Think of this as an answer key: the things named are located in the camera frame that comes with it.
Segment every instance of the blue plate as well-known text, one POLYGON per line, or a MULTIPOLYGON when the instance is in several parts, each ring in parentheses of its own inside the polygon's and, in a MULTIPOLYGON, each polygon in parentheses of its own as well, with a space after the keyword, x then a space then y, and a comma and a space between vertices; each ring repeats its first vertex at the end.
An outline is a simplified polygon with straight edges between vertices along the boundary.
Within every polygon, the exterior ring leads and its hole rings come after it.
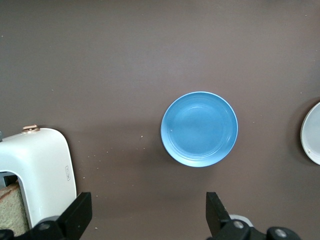
POLYGON ((238 121, 222 97, 205 91, 175 100, 165 112, 161 138, 167 152, 191 167, 206 167, 222 160, 238 136, 238 121))

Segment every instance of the bread slice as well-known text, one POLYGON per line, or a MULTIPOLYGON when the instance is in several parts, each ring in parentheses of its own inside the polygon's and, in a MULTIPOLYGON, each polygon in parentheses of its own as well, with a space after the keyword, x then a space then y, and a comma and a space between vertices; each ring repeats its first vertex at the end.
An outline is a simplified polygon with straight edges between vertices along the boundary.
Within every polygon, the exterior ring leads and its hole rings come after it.
POLYGON ((15 236, 22 235, 29 230, 18 182, 0 189, 0 229, 10 229, 15 236))

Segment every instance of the plate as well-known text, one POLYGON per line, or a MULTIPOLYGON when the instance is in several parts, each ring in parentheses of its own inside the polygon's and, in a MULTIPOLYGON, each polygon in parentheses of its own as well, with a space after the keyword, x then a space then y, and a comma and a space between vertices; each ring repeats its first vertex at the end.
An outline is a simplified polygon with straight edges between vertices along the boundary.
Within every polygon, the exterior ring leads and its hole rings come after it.
POLYGON ((306 155, 320 165, 320 102, 309 111, 302 123, 301 143, 306 155))
POLYGON ((238 136, 238 121, 230 104, 206 91, 179 97, 166 110, 161 138, 167 152, 190 167, 207 167, 231 151, 238 136))

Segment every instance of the white appliance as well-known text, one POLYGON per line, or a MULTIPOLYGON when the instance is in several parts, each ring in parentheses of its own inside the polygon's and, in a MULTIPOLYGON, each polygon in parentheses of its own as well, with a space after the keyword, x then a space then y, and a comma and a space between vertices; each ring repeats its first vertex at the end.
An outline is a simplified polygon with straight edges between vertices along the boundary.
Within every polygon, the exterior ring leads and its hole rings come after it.
POLYGON ((30 228, 60 216, 77 197, 69 147, 57 130, 31 125, 3 138, 0 175, 10 173, 18 178, 30 228))

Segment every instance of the toaster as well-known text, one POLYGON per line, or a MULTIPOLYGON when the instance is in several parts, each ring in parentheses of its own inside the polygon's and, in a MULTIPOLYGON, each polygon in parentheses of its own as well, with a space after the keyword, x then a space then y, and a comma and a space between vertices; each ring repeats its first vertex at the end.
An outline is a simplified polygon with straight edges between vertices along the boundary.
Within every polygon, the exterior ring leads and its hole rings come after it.
POLYGON ((0 137, 0 182, 16 176, 30 228, 58 218, 77 198, 69 147, 57 130, 25 126, 0 137))

